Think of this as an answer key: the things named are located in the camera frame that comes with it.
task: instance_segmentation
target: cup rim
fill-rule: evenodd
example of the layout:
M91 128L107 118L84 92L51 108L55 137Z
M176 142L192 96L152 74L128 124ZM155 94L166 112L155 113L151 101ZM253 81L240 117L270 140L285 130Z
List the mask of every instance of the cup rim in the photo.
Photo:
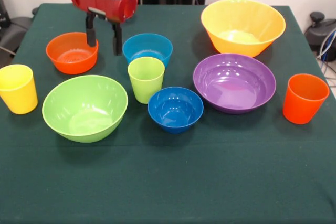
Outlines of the cup rim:
M158 77L155 77L155 78L150 79L150 80L141 80L141 79L139 79L139 78L134 77L132 74L130 74L130 66L131 66L131 64L134 64L134 62L136 62L136 61L138 61L138 60L144 60L144 59L148 59L148 58L150 58L150 59L154 59L155 61L159 62L159 63L163 66L163 71L162 71L162 73L161 73ZM159 59L156 59L156 58L154 58L154 57L148 57L148 56L140 57L140 58L138 58L138 59L133 60L131 63L129 63L129 65L128 65L128 67L127 67L127 73L129 74L130 77L132 77L134 80L137 80L137 81L143 81L143 82L147 82L147 81L155 81L155 80L161 78L161 77L164 75L164 72L165 72L165 66L164 66L163 62L160 61Z
M313 77L314 79L317 79L320 83L322 83L322 84L327 88L327 94L326 94L323 98L321 98L321 99L314 99L314 100L313 100L313 99L304 98L304 97L302 97L302 96L296 94L296 92L293 91L293 89L291 88L291 86L290 86L289 83L290 83L290 81L291 81L293 78L295 78L295 77L297 77L297 76L310 76L310 77ZM321 102L321 101L324 101L326 98L328 98L328 96L329 96L329 94L330 94L330 88L329 88L328 84L326 84L326 82L323 81L321 78L319 78L319 77L317 77L317 76L315 76L315 75L313 75L313 74L309 74L309 73L297 73L297 74L294 74L293 76L291 76L291 77L289 78L289 80L288 80L287 88L288 88L288 89L292 92L292 94L294 94L296 97L298 97L298 98L300 98L300 99L303 99L303 100L305 100L305 101L309 101L309 102Z
M26 86L28 83L30 83L30 81L33 79L33 70L27 66L27 65L24 65L24 64L11 64L11 65L8 65L8 66L5 66L3 68L0 69L0 72L3 71L4 69L7 69L7 68L16 68L16 67L23 67L23 68L26 68L28 69L29 71L29 78L27 78L28 80L23 83L22 85L16 87L16 88L12 88L12 89L2 89L0 88L0 91L3 91L3 92L9 92L9 91L15 91L15 90L19 90L21 88L23 88L24 86Z

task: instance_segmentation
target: cup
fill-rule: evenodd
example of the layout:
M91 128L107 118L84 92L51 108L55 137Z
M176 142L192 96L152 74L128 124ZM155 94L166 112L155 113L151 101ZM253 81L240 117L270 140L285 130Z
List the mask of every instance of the cup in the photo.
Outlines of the cup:
M141 57L127 68L133 92L138 102L148 104L152 95L162 88L164 64L152 57Z
M15 114L26 114L37 106L33 71L26 65L0 69L0 96Z
M283 113L295 124L306 124L313 118L329 95L329 86L307 73L292 76L287 85Z

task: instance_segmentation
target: orange cup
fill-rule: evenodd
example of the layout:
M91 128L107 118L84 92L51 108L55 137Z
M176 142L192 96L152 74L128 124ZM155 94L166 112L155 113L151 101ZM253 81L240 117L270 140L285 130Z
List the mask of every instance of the orange cup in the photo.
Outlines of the orange cup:
M313 118L329 95L329 86L307 73L292 76L287 85L283 113L295 124L306 124Z
M85 33L62 34L49 42L47 55L63 73L84 73L97 62L98 41L95 47L90 47Z

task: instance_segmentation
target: dark green cloth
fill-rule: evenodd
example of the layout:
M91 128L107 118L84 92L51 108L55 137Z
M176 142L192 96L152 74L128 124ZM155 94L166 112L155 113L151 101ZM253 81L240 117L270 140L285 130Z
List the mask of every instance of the dark green cloth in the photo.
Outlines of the dark green cloth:
M123 41L138 33L172 41L164 87L194 90L195 66L216 53L200 21L203 8L139 6L122 25ZM282 116L289 77L322 74L290 8L276 8L286 31L257 57L277 79L274 97L243 115L205 103L199 122L179 135L162 131L136 102L127 62L113 55L111 26L97 19L99 58L85 74L119 81L129 106L110 136L80 144L53 132L41 105L73 77L55 69L46 46L60 34L84 31L85 13L43 4L14 60L33 69L39 105L14 115L0 103L0 223L335 223L336 102L330 94L307 125Z

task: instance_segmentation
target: bowl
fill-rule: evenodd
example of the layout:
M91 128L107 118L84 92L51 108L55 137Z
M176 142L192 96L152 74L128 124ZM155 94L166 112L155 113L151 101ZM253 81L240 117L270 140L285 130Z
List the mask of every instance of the bowl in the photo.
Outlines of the bowl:
M121 122L128 97L121 84L104 76L79 76L57 85L43 102L47 125L61 136L92 143Z
M152 96L148 113L162 129L176 134L186 131L200 119L203 102L189 89L169 87Z
M95 47L87 44L85 33L67 33L57 36L47 45L47 56L62 73L84 73L97 62L98 41Z
M128 62L148 56L159 59L167 67L173 52L173 44L159 34L138 34L124 43L122 52Z
M219 0L202 12L201 21L221 53L255 57L285 31L283 16L254 0Z
M202 60L194 71L194 84L214 108L242 114L267 103L276 79L260 61L244 55L218 54Z

